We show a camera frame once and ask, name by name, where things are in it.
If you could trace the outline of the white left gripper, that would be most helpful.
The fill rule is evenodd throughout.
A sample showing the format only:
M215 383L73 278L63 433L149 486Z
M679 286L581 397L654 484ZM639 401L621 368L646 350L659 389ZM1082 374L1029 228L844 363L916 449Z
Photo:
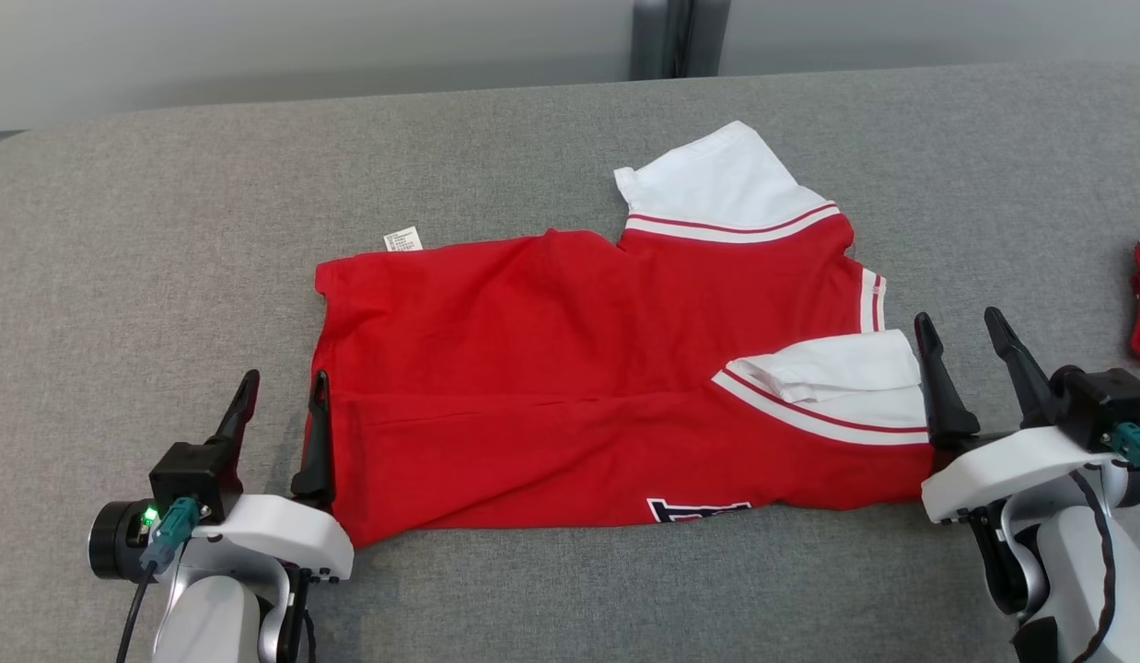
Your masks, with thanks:
M255 410L260 382L259 370L243 374L215 433L205 440L207 447L241 445ZM332 506L337 494L327 373L314 377L301 467L290 490L294 501L284 496L241 496L222 523L195 527L192 537L220 537L243 549L309 568L317 576L351 578L355 547L345 529L329 513L310 507Z

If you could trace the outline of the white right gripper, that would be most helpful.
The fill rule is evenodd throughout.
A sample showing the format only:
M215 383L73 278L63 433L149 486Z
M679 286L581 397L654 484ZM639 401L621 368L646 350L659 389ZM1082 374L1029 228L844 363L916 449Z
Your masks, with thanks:
M985 324L996 357L1005 365L1023 418L1011 436L967 450L944 470L921 483L921 504L933 523L958 521L1004 500L1005 519L1039 521L1088 499L1070 470L1078 470L1109 509L1124 500L1124 469L1112 452L1089 452L1054 427L1057 399L1036 358L1016 335L1003 311L987 306ZM931 442L961 442L978 436L980 424L967 410L942 360L944 345L927 313L913 320L925 395L926 428Z

